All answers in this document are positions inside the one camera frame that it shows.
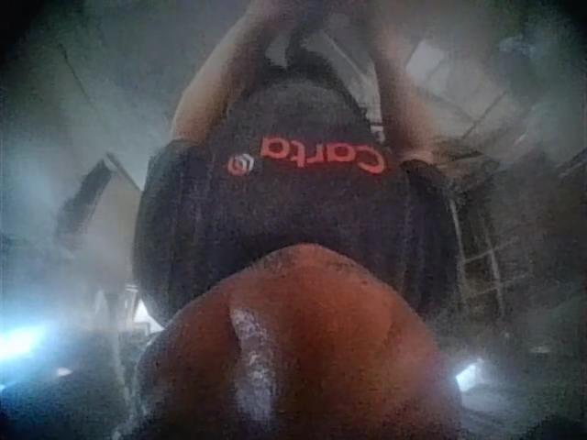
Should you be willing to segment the person's left hand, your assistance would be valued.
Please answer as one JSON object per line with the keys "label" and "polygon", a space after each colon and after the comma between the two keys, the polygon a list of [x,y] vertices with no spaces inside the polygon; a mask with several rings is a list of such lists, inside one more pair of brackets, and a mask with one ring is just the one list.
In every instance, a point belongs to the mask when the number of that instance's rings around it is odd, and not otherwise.
{"label": "person's left hand", "polygon": [[264,44],[286,35],[294,45],[319,30],[326,12],[325,0],[251,0],[245,18]]}

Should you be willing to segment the white box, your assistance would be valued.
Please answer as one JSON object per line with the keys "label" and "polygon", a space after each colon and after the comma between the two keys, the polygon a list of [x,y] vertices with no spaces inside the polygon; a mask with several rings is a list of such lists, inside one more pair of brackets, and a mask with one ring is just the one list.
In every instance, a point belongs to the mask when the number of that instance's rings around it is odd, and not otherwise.
{"label": "white box", "polygon": [[422,39],[409,56],[406,71],[416,87],[440,103],[478,120],[504,94],[479,62],[455,58]]}

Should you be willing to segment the dark flat panel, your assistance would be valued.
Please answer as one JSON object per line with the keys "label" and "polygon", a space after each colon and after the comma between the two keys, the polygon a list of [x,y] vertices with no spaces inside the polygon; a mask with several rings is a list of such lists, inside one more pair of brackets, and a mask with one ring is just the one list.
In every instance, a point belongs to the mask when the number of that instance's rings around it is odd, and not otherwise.
{"label": "dark flat panel", "polygon": [[57,213],[54,238],[62,243],[75,240],[90,224],[107,185],[118,177],[136,192],[140,188],[112,152],[106,154],[83,176],[77,192]]}

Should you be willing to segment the metal frame rack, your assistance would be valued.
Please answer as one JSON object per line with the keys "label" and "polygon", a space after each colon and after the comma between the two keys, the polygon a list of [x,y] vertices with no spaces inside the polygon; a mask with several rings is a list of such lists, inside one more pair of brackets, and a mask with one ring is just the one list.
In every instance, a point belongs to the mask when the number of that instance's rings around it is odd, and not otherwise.
{"label": "metal frame rack", "polygon": [[457,238],[460,304],[476,320],[509,321],[535,274],[533,247],[516,220],[504,217],[484,187],[449,199]]}

